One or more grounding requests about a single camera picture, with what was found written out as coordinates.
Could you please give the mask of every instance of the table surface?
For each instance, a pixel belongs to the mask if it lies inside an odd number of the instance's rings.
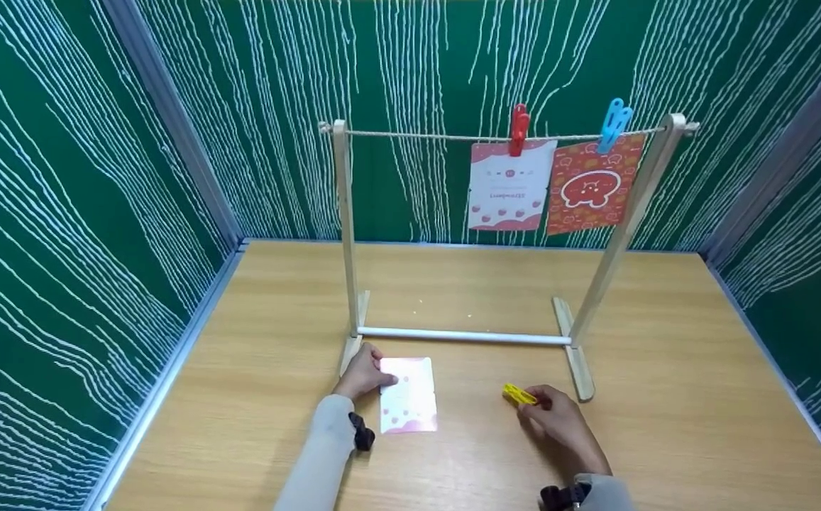
[[[601,253],[359,245],[368,326],[558,334]],[[346,332],[338,243],[254,242],[109,509],[270,509],[331,388]],[[502,385],[573,392],[557,347],[374,341],[430,356],[436,433],[379,436],[340,509],[536,509],[563,457]],[[821,509],[821,444],[696,255],[627,253],[588,333],[583,414],[638,509]],[[378,397],[359,405],[378,430]]]

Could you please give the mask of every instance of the clothesline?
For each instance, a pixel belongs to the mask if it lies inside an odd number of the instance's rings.
[[[325,121],[319,122],[320,133],[331,133],[331,125]],[[638,133],[656,133],[665,131],[664,127],[654,127],[650,129],[641,129],[637,131],[627,131],[622,133],[625,135],[638,135]],[[355,129],[345,130],[345,133],[352,136],[389,136],[397,138],[429,138],[434,140],[473,140],[480,142],[508,142],[511,140],[507,136],[467,136],[467,135],[439,135],[439,133],[398,133],[392,131],[362,131]],[[558,135],[558,136],[528,136],[527,141],[543,141],[543,140],[596,140],[599,135]]]

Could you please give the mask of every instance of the pink card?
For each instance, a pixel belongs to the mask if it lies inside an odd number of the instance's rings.
[[[432,359],[384,358],[382,372],[397,376],[397,384],[381,389],[382,434],[436,431],[436,388]]]
[[[511,156],[507,143],[474,143],[470,150],[469,229],[539,229],[555,149],[555,140],[527,141],[520,156]]]

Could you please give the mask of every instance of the card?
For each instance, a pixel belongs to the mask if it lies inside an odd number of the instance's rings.
[[[436,386],[432,359],[384,358],[382,372],[397,376],[397,384],[381,388],[382,434],[436,431]]]
[[[539,229],[555,149],[555,140],[529,141],[520,156],[511,156],[507,143],[474,143],[470,151],[469,229]]]
[[[596,142],[556,149],[546,233],[621,223],[644,139],[643,133],[620,136],[606,155],[596,154]]]

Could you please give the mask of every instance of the hand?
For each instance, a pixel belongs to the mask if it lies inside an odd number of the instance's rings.
[[[382,352],[378,348],[363,343],[359,352],[348,363],[348,368],[338,381],[338,385],[331,391],[331,394],[344,395],[356,401],[366,392],[378,388],[379,385],[394,385],[397,383],[396,375],[387,375],[381,370]]]
[[[526,391],[536,398],[536,404],[520,405],[518,414],[539,424],[546,434],[569,450],[575,456],[576,472],[612,475],[602,447],[578,404],[550,385],[531,386]]]

